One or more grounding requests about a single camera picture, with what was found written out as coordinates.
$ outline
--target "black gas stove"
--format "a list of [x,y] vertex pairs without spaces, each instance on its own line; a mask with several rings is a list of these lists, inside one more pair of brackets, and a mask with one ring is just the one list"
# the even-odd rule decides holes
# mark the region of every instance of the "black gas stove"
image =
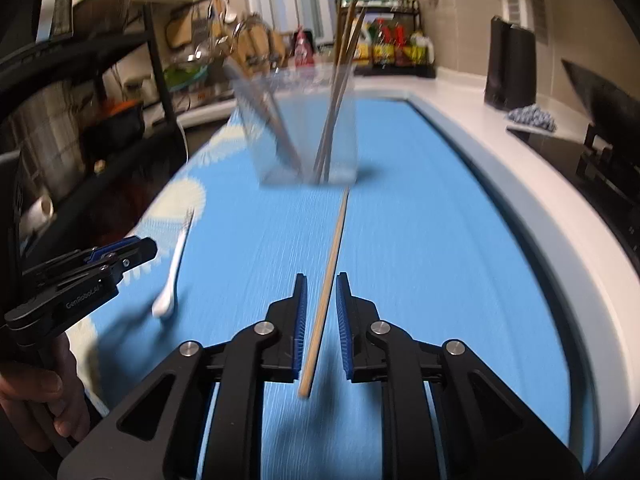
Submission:
[[596,149],[589,126],[584,143],[507,128],[588,200],[607,223],[640,275],[640,170],[612,147]]

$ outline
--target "white roll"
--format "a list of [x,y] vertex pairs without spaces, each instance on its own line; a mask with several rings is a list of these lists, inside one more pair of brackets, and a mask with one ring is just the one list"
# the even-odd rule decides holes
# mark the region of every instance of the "white roll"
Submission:
[[41,196],[20,218],[20,239],[42,229],[53,216],[53,203],[47,195]]

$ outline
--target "black pan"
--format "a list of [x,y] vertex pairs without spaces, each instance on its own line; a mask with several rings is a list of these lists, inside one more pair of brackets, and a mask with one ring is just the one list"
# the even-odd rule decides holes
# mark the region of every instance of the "black pan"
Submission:
[[591,70],[565,59],[562,65],[598,135],[616,155],[640,166],[640,102]]

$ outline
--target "metal screw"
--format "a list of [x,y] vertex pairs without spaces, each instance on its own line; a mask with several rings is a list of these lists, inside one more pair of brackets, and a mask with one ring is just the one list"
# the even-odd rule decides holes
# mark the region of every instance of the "metal screw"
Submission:
[[254,326],[254,332],[258,335],[267,335],[273,332],[275,329],[273,323],[269,321],[261,321],[260,323],[256,323]]
[[200,350],[200,345],[195,341],[187,341],[180,345],[180,353],[185,357],[191,357],[192,355],[197,354],[198,350]]
[[465,345],[462,341],[449,341],[447,343],[447,346],[445,346],[445,348],[447,349],[447,352],[449,352],[451,355],[462,355],[466,348]]
[[388,333],[389,330],[391,330],[391,325],[386,321],[374,321],[371,323],[371,331],[374,334],[383,335]]

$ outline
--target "black cylindrical object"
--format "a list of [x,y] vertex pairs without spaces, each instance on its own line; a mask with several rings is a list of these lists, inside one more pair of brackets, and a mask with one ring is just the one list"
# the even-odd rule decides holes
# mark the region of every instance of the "black cylindrical object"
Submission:
[[537,85],[535,34],[495,16],[484,102],[499,110],[529,106],[536,102]]

